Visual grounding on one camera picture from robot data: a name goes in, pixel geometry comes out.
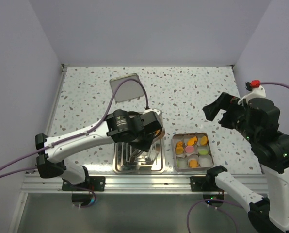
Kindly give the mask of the square tin lid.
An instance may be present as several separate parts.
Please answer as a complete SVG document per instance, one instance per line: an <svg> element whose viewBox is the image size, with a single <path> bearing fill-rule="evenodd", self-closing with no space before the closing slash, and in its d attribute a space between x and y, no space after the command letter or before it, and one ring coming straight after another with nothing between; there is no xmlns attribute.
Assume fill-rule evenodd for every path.
<svg viewBox="0 0 289 233"><path fill-rule="evenodd" d="M112 92L116 90L119 84L121 84L123 81L127 79L135 79L137 81L140 81L137 73L130 73L130 74L116 77L116 78L112 78L110 79L110 87L112 89ZM138 97L142 97L143 95L144 95L144 91L137 82L127 81L120 86L120 88L115 94L114 99L116 103L120 103L120 102L125 102L128 100L132 100Z"/></svg>

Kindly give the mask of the round dotted orange cookie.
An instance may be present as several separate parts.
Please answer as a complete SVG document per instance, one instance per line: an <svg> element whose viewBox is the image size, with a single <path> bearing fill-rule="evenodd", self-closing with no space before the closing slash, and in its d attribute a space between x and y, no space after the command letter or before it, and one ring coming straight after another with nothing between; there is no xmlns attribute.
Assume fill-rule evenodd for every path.
<svg viewBox="0 0 289 233"><path fill-rule="evenodd" d="M182 146L175 147L175 154L182 155L184 153L184 148Z"/></svg>

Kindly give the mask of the orange fish cookie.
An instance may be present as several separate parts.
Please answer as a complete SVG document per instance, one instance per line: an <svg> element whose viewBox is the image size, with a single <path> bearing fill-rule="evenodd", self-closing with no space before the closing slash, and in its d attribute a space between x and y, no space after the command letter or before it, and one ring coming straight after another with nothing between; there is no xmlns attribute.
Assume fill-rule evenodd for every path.
<svg viewBox="0 0 289 233"><path fill-rule="evenodd" d="M198 138L196 136L191 137L188 141L187 141L187 145L188 146L194 146L198 141Z"/></svg>

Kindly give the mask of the pink sandwich cookie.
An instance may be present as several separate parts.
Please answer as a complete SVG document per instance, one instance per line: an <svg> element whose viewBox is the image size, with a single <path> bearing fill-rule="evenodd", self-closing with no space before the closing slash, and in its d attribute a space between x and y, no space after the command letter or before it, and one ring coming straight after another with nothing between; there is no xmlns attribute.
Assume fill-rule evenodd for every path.
<svg viewBox="0 0 289 233"><path fill-rule="evenodd" d="M190 145L186 146L185 147L185 153L186 154L193 154L194 153L194 146L190 146Z"/></svg>

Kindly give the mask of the pink cookie tin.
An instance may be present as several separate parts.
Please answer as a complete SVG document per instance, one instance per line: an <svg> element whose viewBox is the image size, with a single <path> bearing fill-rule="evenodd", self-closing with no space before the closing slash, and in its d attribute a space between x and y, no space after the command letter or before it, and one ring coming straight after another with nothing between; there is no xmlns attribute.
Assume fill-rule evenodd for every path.
<svg viewBox="0 0 289 233"><path fill-rule="evenodd" d="M194 145L194 153L193 154L186 154L185 151L182 155L176 155L175 154L175 147L176 143L178 141L183 141L184 145L183 148L187 146L187 141L191 138L196 136L198 138L197 143ZM201 146L199 144L199 140L202 136L207 136L206 133L179 133L174 134L172 137L172 152L173 152L173 160L174 160L174 169L177 172L183 173L183 172L197 172L197 171L206 171L213 167L214 161L213 156L211 153L210 145L209 145L209 137L208 137L208 143L204 146ZM208 155L200 156L198 155L199 150L207 150ZM176 159L179 160L179 168L176 165ZM199 167L197 168L189 168L188 161L189 160L197 160Z"/></svg>

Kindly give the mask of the flower edged orange cookie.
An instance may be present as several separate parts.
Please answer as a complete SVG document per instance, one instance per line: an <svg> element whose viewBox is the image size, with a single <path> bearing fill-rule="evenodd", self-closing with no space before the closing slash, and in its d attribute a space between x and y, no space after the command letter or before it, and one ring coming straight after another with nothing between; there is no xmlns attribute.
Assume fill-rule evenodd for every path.
<svg viewBox="0 0 289 233"><path fill-rule="evenodd" d="M189 160L188 166L189 166L189 168L197 168L197 167L199 167L199 164L198 164L197 160Z"/></svg>

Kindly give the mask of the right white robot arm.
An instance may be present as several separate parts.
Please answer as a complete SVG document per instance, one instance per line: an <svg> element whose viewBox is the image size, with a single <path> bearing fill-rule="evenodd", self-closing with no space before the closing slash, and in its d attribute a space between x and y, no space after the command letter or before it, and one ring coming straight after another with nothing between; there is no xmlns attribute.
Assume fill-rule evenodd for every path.
<svg viewBox="0 0 289 233"><path fill-rule="evenodd" d="M265 175L268 194L255 193L223 166L206 172L206 187L227 192L247 212L256 231L289 233L289 135L279 131L280 110L266 98L240 101L225 92L203 108L209 121L220 110L224 111L220 125L238 131L249 142Z"/></svg>

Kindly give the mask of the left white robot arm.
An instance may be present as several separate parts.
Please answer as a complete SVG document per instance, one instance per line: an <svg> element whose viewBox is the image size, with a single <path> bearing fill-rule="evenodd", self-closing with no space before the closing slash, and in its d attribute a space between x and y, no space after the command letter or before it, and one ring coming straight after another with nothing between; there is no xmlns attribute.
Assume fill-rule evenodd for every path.
<svg viewBox="0 0 289 233"><path fill-rule="evenodd" d="M71 133L56 137L39 134L35 137L38 173L43 179L61 177L78 190L86 190L90 185L87 168L70 162L69 156L114 143L127 143L137 151L149 152L163 129L161 115L161 110L155 108L134 115L119 109Z"/></svg>

